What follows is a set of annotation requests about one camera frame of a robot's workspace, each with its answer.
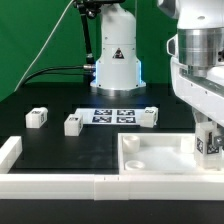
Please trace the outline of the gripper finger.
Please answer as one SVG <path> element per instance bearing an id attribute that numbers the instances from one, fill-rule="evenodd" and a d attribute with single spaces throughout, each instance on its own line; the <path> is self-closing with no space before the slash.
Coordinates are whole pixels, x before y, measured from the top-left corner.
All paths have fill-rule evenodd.
<path id="1" fill-rule="evenodd" d="M 224 127 L 219 124 L 215 125 L 213 144 L 215 147 L 224 147 Z"/>
<path id="2" fill-rule="evenodd" d="M 209 123 L 208 117 L 198 110 L 193 110 L 193 117 L 196 124 L 205 125 Z"/>

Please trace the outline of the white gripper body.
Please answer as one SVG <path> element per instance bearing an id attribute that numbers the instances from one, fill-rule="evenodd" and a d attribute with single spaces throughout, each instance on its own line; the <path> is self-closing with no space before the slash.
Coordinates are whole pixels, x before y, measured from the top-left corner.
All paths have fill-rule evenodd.
<path id="1" fill-rule="evenodd" d="M 187 67 L 175 57 L 170 66 L 174 93 L 224 127 L 224 66 L 209 69 L 206 78 L 185 74 Z"/>

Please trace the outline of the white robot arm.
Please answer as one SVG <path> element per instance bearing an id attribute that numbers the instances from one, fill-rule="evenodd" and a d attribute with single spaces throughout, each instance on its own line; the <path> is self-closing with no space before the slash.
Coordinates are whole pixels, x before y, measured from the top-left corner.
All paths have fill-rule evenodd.
<path id="1" fill-rule="evenodd" d="M 145 85 L 136 57 L 136 20 L 120 4 L 101 4 L 101 56 L 91 87 L 113 95 Z M 173 90 L 195 109 L 195 120 L 212 121 L 206 142 L 224 146 L 224 0 L 157 0 L 158 8 L 177 21 L 167 41 Z"/>

